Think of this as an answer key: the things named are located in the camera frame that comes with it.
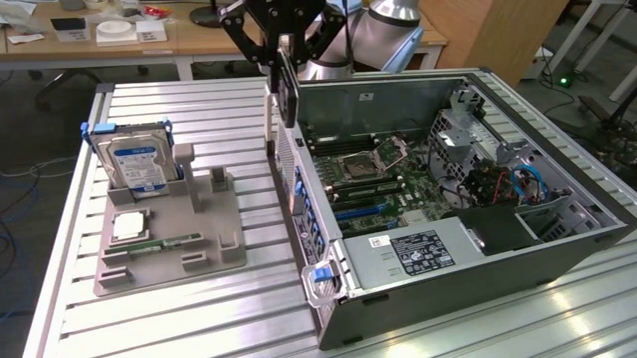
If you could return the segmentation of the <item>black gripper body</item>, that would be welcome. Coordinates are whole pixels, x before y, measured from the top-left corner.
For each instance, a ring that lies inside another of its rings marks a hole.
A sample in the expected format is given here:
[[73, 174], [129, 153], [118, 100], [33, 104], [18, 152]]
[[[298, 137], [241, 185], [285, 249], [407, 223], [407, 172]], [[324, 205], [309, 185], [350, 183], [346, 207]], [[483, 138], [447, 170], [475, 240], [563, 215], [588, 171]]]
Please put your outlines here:
[[282, 35], [304, 40], [325, 7], [326, 1], [246, 1], [246, 10], [268, 42], [274, 42]]

